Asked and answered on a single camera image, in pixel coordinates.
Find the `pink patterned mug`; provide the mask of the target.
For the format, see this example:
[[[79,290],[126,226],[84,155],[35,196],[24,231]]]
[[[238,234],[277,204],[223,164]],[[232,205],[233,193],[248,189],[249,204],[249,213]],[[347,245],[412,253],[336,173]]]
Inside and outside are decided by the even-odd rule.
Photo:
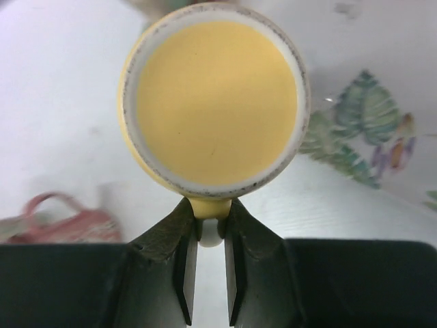
[[[62,202],[75,215],[48,225],[38,223],[37,208],[50,198]],[[2,244],[122,242],[122,230],[108,212],[88,208],[65,193],[47,192],[33,197],[25,204],[20,221],[24,223],[24,231],[2,237]]]

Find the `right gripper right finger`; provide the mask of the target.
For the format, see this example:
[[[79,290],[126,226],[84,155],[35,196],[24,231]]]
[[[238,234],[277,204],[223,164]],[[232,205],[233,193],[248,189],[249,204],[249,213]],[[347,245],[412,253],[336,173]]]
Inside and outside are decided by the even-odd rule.
[[[234,199],[225,226],[230,327],[304,327],[285,241]]]

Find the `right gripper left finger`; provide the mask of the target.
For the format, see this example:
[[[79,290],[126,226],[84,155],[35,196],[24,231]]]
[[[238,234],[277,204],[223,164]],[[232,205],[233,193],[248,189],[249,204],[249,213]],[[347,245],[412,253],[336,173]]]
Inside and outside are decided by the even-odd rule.
[[[197,264],[195,218],[184,198],[128,244],[114,327],[189,327]]]

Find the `yellow mug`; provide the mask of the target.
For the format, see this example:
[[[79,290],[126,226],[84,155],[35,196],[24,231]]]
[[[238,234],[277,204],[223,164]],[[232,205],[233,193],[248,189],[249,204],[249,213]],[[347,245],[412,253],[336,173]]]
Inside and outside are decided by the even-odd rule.
[[[126,144],[198,219],[278,176],[302,143],[310,86],[295,44],[260,13],[228,2],[192,4],[139,37],[119,80]]]

